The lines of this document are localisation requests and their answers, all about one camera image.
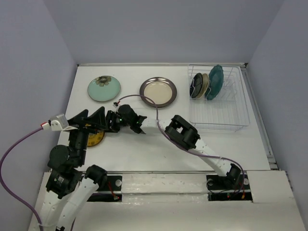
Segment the yellow amber plate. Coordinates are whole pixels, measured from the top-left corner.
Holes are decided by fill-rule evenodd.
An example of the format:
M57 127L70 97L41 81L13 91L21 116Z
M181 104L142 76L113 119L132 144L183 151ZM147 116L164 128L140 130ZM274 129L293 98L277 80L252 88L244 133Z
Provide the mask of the yellow amber plate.
M104 139L104 136L105 136L104 131L99 131L96 134L90 133L88 136L87 147L93 147L98 145Z

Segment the brown rimmed cream plate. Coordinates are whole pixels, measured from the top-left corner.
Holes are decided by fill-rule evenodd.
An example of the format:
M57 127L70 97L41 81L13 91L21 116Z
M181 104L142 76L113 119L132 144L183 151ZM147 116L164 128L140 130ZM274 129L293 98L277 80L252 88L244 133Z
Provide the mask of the brown rimmed cream plate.
M139 89L141 100L148 106L163 108L171 105L178 91L175 84L168 78L152 77L144 81Z

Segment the cream plate with black spot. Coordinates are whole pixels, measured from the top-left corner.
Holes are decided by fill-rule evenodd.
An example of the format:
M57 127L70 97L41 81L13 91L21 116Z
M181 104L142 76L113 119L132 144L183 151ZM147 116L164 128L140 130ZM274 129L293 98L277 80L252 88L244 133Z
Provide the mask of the cream plate with black spot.
M199 95L198 95L199 98L204 96L204 94L206 93L206 91L208 89L209 83L210 83L209 75L207 73L203 73L202 77L203 77L203 83L202 83L202 88L201 88Z

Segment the teal scalloped plate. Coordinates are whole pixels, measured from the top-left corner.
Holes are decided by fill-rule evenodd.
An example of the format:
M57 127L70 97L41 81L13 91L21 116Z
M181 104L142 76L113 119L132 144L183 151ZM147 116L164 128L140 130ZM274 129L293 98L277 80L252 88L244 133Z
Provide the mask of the teal scalloped plate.
M223 82L224 82L224 73L223 68L220 65L214 66L209 73L209 86L205 92L205 98L207 100L213 100L220 93Z

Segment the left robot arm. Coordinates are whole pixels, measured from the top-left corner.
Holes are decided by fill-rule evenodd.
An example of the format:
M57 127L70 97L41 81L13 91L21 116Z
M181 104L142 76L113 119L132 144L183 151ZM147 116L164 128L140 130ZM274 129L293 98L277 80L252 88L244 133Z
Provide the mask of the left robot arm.
M85 173L78 170L85 163L89 135L107 128L105 108L100 107L92 115L85 109L71 119L60 114L41 126L69 133L67 145L58 144L50 151L47 166L51 173L39 213L41 229L67 231L91 195L106 186L105 169L92 165Z

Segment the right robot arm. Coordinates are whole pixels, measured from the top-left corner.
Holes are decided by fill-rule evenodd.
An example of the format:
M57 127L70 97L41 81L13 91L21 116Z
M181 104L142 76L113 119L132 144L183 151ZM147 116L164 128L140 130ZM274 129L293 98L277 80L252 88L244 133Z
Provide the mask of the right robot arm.
M243 168L236 161L221 157L202 140L198 130L180 115L169 120L160 120L158 109L155 118L138 115L128 104L115 103L116 110L109 110L106 125L112 132L129 127L137 134L145 134L145 129L156 128L179 149L201 158L218 175L218 183L228 189L235 189Z

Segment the light green floral plate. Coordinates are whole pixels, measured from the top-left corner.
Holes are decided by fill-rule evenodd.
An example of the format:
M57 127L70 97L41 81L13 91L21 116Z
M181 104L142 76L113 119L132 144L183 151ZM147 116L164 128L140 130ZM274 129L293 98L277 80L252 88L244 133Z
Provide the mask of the light green floral plate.
M99 76L88 85L88 95L97 102L114 99L121 90L120 82L113 76Z

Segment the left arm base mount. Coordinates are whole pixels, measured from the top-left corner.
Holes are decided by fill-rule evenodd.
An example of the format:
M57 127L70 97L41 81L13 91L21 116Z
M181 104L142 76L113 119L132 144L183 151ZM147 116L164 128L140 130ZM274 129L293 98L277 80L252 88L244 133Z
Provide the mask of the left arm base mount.
M122 201L122 176L108 175L107 181L95 191L88 202L121 202Z

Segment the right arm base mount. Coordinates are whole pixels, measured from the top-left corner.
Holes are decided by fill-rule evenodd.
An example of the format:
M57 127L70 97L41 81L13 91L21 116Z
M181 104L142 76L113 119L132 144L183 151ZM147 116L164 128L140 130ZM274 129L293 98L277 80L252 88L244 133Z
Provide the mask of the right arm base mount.
M219 176L207 175L206 187L208 190L208 201L253 201L250 189L248 175L240 176L239 182L235 188L226 187L219 182Z

